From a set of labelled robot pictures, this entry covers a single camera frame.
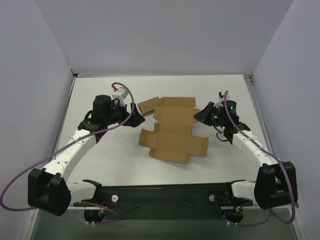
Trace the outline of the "large cardboard box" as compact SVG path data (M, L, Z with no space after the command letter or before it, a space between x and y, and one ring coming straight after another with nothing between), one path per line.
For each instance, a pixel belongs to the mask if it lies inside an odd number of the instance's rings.
M153 130L142 129L138 144L149 148L148 155L154 159L185 164L189 156L205 157L209 138L194 136L194 118L200 110L195 97L159 98L153 118Z

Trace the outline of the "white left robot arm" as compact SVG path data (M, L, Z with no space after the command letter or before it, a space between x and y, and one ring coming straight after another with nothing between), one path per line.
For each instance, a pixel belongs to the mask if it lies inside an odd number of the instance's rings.
M63 215L74 203L87 201L96 206L101 203L103 194L101 184L84 179L68 184L74 168L85 154L95 146L111 125L138 127L145 118L138 112L136 104L131 103L131 112L122 105L119 98L98 95L93 101L92 110L79 124L65 149L56 155L42 169L34 168L28 174L27 202L31 207Z

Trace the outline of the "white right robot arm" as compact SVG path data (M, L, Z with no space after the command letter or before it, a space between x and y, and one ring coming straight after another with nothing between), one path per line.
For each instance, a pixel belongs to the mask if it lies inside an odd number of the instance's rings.
M263 209L294 205L298 200L295 166L275 159L255 139L251 129L240 121L237 103L232 100L208 105L193 117L212 127L220 127L226 140L238 148L257 169L254 182L238 180L231 183L235 198L254 201Z

